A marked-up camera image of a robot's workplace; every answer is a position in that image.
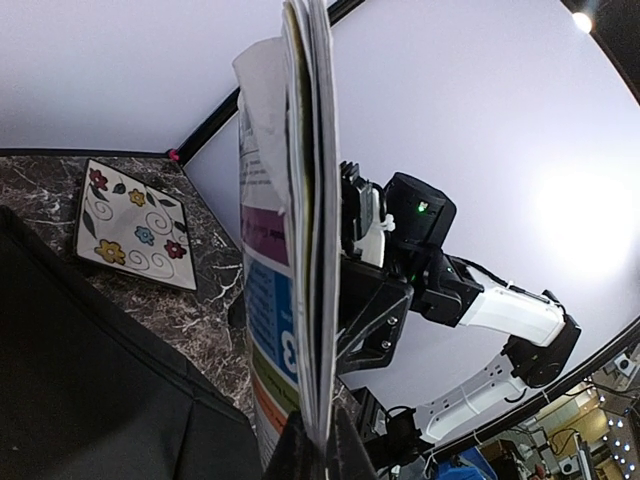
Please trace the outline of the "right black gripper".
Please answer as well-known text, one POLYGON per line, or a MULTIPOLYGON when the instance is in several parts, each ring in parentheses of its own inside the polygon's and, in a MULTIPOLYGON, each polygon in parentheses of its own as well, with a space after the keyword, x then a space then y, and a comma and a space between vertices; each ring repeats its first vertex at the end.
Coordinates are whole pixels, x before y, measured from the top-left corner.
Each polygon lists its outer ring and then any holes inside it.
MULTIPOLYGON (((413 299, 413 288, 359 260, 341 260, 337 373, 385 368, 392 362, 413 299)), ((262 475, 263 480, 325 478, 320 453, 299 411, 292 412, 262 475)))

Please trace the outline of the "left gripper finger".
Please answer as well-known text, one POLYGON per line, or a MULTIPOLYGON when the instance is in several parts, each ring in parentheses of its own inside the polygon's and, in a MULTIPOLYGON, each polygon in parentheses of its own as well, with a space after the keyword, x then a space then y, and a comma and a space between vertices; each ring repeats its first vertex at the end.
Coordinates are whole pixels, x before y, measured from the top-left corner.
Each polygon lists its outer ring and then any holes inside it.
POLYGON ((360 436, 342 406, 336 406, 333 410, 327 470, 330 480, 378 479, 360 436))

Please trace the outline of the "black student backpack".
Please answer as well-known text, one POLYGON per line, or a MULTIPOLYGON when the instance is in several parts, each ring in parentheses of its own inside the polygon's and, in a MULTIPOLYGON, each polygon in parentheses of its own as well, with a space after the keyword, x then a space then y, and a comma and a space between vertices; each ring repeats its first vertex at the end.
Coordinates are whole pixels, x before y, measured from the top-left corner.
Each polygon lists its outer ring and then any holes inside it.
POLYGON ((1 211, 1 475, 257 479, 247 417, 1 211))

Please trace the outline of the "dog picture book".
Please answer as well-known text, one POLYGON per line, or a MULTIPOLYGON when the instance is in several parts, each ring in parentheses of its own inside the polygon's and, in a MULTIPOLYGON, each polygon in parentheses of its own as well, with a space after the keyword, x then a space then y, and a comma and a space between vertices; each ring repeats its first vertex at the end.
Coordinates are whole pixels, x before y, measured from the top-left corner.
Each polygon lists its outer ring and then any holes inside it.
POLYGON ((233 63, 240 233, 258 438, 302 415, 325 450, 336 369, 340 186, 332 37, 323 1, 286 1, 279 36, 233 63))

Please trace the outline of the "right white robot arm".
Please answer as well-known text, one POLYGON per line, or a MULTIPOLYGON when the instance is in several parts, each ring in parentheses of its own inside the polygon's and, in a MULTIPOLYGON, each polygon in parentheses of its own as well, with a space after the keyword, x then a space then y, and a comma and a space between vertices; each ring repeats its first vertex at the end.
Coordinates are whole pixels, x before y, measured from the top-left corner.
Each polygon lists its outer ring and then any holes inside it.
POLYGON ((455 328, 507 335, 492 362, 441 397, 416 407, 378 407, 367 447, 416 452, 493 405, 516 402, 562 372, 581 330, 550 291, 531 293, 443 251, 457 213, 442 191, 405 173, 385 185, 344 166, 337 368, 388 366, 409 313, 455 328))

